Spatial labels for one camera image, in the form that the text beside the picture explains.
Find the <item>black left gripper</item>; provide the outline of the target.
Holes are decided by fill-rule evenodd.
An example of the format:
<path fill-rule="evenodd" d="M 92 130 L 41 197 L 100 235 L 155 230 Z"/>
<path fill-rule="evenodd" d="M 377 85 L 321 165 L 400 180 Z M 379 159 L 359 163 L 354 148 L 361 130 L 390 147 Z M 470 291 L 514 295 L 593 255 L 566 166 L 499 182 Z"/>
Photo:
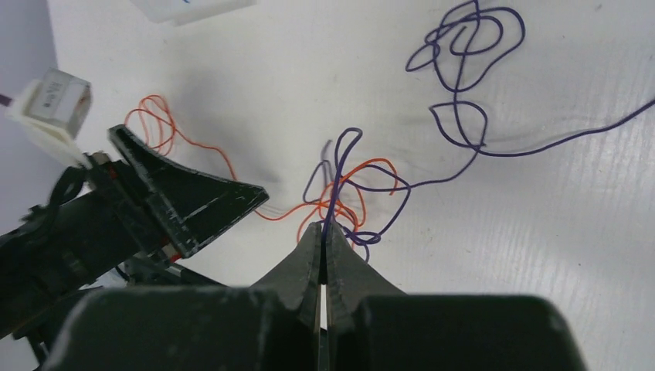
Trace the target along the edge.
<path fill-rule="evenodd" d="M 1 238 L 1 334 L 43 367 L 64 318 L 108 272 L 129 284 L 200 284 L 179 266 L 263 205 L 258 185 L 159 155 L 126 126 L 108 130 L 124 160 L 69 167 L 45 205 Z"/>

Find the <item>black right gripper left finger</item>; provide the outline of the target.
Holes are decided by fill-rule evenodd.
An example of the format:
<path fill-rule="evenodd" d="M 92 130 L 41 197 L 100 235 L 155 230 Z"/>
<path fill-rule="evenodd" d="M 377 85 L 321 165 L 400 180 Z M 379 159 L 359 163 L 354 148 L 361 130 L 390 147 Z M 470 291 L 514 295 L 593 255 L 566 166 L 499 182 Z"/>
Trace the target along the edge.
<path fill-rule="evenodd" d="M 319 370 L 321 226 L 255 284 L 91 291 L 46 370 Z"/>

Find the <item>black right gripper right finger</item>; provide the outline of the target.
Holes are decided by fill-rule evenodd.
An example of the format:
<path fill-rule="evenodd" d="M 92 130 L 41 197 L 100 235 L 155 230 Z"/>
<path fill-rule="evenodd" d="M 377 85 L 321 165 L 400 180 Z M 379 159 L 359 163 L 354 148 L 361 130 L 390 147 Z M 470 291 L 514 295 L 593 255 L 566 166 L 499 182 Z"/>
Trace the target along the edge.
<path fill-rule="evenodd" d="M 522 294 L 407 294 L 324 228 L 331 370 L 584 370 L 559 310 Z"/>

